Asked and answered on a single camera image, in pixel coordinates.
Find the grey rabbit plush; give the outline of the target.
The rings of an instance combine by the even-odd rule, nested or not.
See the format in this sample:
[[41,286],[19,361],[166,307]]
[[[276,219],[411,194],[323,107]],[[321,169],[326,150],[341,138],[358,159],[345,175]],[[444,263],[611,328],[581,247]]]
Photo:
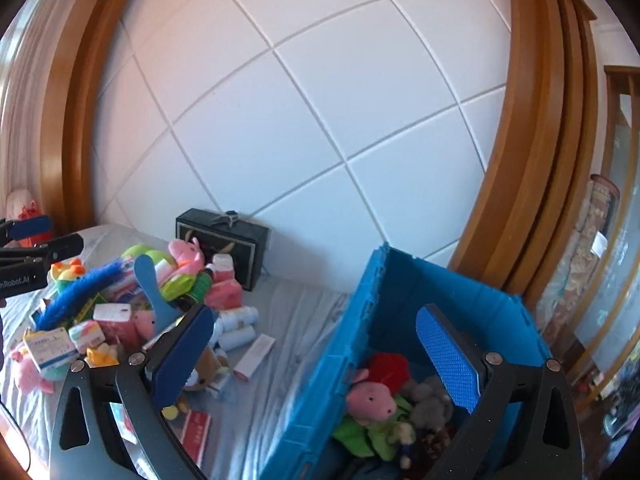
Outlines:
[[426,378],[424,382],[410,378],[400,394],[413,406],[410,422],[416,430],[439,432],[454,414],[454,404],[437,375]]

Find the colourful duck toy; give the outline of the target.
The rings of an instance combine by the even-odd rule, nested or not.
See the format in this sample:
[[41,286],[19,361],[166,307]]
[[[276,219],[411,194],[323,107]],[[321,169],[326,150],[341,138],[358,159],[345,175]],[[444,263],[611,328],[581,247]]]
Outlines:
[[74,281],[83,278],[87,274],[87,269],[82,264],[81,258],[73,258],[53,263],[49,274],[56,292],[62,294]]

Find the blue feather duster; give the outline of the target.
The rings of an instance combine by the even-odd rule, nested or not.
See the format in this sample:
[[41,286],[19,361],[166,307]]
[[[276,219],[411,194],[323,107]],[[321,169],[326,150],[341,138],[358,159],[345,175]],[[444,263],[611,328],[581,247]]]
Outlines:
[[93,269],[83,278],[73,281],[66,287],[36,321],[36,330],[54,330],[74,318],[84,305],[103,289],[119,281],[125,274],[125,263],[122,259]]

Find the white duck plush orange hat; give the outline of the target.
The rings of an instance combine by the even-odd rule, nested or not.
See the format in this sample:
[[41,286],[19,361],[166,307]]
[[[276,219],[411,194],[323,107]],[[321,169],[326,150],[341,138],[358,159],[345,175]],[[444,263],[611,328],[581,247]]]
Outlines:
[[91,368],[116,366],[119,364],[118,345],[102,342],[96,348],[88,348],[85,361]]

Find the long red box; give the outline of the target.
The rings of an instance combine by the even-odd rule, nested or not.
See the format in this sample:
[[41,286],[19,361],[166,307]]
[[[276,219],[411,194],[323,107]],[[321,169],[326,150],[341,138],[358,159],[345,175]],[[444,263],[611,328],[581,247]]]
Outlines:
[[206,412],[190,410],[184,419],[180,443],[199,467],[202,466],[212,416]]

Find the pink floral box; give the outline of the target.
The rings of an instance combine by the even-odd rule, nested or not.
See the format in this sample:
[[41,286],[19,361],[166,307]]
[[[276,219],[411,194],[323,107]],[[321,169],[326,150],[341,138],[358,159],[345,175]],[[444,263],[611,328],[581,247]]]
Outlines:
[[108,344],[121,344],[127,352],[137,351],[141,344],[130,304],[97,304],[93,319]]

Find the white blue medicine box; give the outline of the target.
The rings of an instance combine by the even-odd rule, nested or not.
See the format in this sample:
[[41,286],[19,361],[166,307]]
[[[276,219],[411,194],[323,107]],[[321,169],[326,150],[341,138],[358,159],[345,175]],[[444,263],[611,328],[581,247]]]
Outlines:
[[64,327],[47,332],[29,333],[24,337],[24,344],[41,374],[50,368],[73,361],[78,355]]

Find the white bottle lower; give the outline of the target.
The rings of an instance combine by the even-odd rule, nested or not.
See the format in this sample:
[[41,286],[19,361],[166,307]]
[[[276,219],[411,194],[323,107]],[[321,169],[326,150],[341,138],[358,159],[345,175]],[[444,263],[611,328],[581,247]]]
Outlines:
[[251,344],[257,337],[256,330],[253,326],[245,326],[238,330],[232,330],[231,332],[223,333],[217,341],[218,346],[225,352],[230,352],[235,349]]

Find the pink plush on bed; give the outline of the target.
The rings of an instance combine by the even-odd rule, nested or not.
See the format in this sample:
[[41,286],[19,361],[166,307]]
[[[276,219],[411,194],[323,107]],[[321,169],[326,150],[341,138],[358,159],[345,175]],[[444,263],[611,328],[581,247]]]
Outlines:
[[21,393],[29,394],[36,390],[43,393],[54,393],[53,382],[43,378],[32,357],[28,353],[15,350],[10,354],[15,368],[14,382]]

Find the green wipes pack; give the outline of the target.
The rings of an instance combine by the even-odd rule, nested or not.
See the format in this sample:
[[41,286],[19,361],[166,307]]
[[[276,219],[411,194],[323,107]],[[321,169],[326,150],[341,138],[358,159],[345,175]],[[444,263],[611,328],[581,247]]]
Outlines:
[[171,302],[190,292],[196,281],[195,274],[176,274],[160,286],[160,294],[167,301]]

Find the blue paddle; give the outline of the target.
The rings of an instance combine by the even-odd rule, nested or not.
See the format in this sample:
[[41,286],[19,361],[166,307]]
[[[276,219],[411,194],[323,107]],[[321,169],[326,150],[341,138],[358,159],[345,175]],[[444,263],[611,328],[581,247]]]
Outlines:
[[160,293],[155,266],[149,256],[142,255],[134,260],[134,275],[154,313],[154,335],[157,336],[173,322],[176,322],[178,318],[181,318],[183,313],[167,302]]

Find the white bottle upper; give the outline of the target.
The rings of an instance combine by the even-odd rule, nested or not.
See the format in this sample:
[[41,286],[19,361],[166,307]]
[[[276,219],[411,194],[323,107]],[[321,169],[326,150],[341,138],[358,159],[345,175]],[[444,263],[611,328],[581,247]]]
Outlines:
[[217,324],[222,330],[232,332],[245,326],[254,325],[259,318],[259,312],[254,307],[239,307],[218,312]]

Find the small red white box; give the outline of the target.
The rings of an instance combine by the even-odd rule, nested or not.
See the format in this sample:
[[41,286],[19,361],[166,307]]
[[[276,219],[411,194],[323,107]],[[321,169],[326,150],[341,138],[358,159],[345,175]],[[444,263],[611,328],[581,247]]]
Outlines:
[[262,361],[272,350],[276,340],[266,334],[260,334],[245,352],[233,369],[233,375],[248,382],[255,374]]

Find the rolled patterned rug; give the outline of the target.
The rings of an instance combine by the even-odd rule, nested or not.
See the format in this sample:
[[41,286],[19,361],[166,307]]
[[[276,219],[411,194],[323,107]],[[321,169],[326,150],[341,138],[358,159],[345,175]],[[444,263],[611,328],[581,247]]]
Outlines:
[[575,313],[608,241],[604,235],[620,190],[607,177],[593,174],[564,254],[535,307],[538,332],[549,347]]

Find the black gift box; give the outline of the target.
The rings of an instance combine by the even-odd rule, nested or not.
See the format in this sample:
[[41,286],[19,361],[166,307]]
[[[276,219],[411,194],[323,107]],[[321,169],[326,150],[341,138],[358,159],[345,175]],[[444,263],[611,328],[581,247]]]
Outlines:
[[191,208],[176,218],[175,231],[180,240],[196,238],[207,261],[215,254],[230,255],[235,279],[244,290],[254,289],[270,237],[266,226],[248,221],[234,210],[216,214]]

